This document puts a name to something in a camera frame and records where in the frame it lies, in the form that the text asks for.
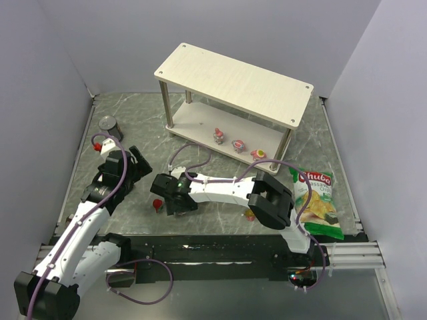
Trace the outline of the pink toy with blue bows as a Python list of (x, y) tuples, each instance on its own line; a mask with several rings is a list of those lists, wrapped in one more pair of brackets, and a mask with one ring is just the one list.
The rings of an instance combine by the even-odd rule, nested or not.
[(232, 147), (236, 153), (242, 153), (246, 150), (246, 146), (242, 140), (236, 139), (232, 141)]

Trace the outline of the pink toy with green hat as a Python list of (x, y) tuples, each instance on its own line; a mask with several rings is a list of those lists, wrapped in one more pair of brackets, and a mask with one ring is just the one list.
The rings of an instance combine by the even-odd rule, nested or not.
[(253, 150), (250, 155), (254, 161), (259, 161), (266, 158), (266, 153), (262, 149)]

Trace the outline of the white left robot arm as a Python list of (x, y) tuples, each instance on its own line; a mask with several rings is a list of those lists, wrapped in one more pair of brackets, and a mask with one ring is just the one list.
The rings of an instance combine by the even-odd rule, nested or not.
[(127, 151), (110, 151), (98, 170), (52, 250), (31, 273), (22, 271), (14, 281), (19, 312), (29, 319), (72, 319), (96, 279), (130, 256), (130, 240), (113, 233), (94, 252), (86, 251), (135, 183), (152, 168), (139, 149), (131, 146)]

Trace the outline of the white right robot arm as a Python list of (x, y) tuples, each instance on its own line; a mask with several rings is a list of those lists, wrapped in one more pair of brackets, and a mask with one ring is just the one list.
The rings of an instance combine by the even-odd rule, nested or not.
[(290, 252), (309, 252), (311, 240), (297, 225), (292, 192), (269, 173), (259, 171), (242, 180), (161, 173), (156, 175), (150, 191), (164, 199), (168, 215), (195, 211), (200, 203), (207, 202), (248, 208), (264, 227), (280, 233)]

